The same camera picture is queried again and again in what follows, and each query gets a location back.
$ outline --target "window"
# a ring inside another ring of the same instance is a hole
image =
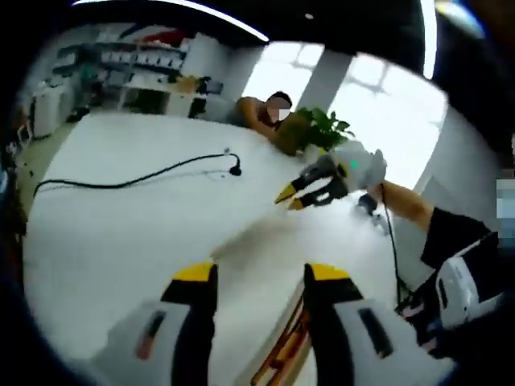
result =
[[[243,96],[265,101],[274,92],[283,91],[295,110],[322,52],[320,44],[271,43],[254,67]]]
[[[382,150],[388,180],[413,188],[438,141],[447,97],[403,68],[359,55],[329,111],[351,124],[365,148]]]

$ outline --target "green leaves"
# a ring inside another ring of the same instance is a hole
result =
[[[348,137],[355,137],[354,133],[347,128],[350,126],[346,121],[339,121],[336,112],[327,115],[322,109],[301,108],[297,114],[305,117],[311,123],[311,130],[307,135],[306,144],[318,146],[327,151],[348,141]]]

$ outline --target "bare arm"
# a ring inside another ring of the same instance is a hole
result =
[[[240,98],[237,102],[237,107],[252,130],[257,131],[271,141],[275,139],[275,130],[258,120],[258,106],[253,98],[247,96]]]
[[[368,193],[378,202],[383,201],[381,186],[385,189],[385,201],[388,209],[397,216],[411,221],[424,232],[429,230],[431,216],[435,207],[414,191],[389,181],[384,181],[382,184],[368,189]]]

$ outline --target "floor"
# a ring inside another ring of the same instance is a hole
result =
[[[33,194],[36,185],[43,179],[54,155],[56,155],[75,126],[76,123],[64,123],[53,135],[33,140],[22,152],[22,158],[27,164],[27,168],[21,169],[19,172],[18,185],[21,193],[22,206],[27,215],[29,215],[32,208]]]

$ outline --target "man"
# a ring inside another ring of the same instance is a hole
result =
[[[383,188],[385,206],[427,233],[421,260],[433,269],[439,269],[447,258],[490,233],[480,221],[444,211],[414,191],[388,181],[370,189],[369,194],[382,202]]]
[[[376,201],[403,217],[427,233],[422,261],[433,269],[440,269],[443,262],[475,241],[491,234],[491,231],[478,220],[444,211],[428,203],[415,192],[384,181],[368,190]],[[453,382],[463,384],[463,380],[474,380],[485,368],[499,372],[503,368],[504,355],[499,347],[515,344],[512,326],[515,323],[513,266],[510,251],[498,248],[498,236],[490,236],[482,247],[475,248],[464,259],[480,272],[475,277],[476,284],[482,288],[488,285],[494,291],[505,292],[505,300],[497,312],[464,323],[450,331],[443,331],[431,351],[435,356],[450,356],[459,363]],[[435,275],[424,283],[417,294],[422,294],[424,304],[436,298]]]
[[[244,96],[227,116],[227,123],[255,130],[273,141],[275,130],[291,106],[290,97],[282,91],[275,92],[266,101]]]

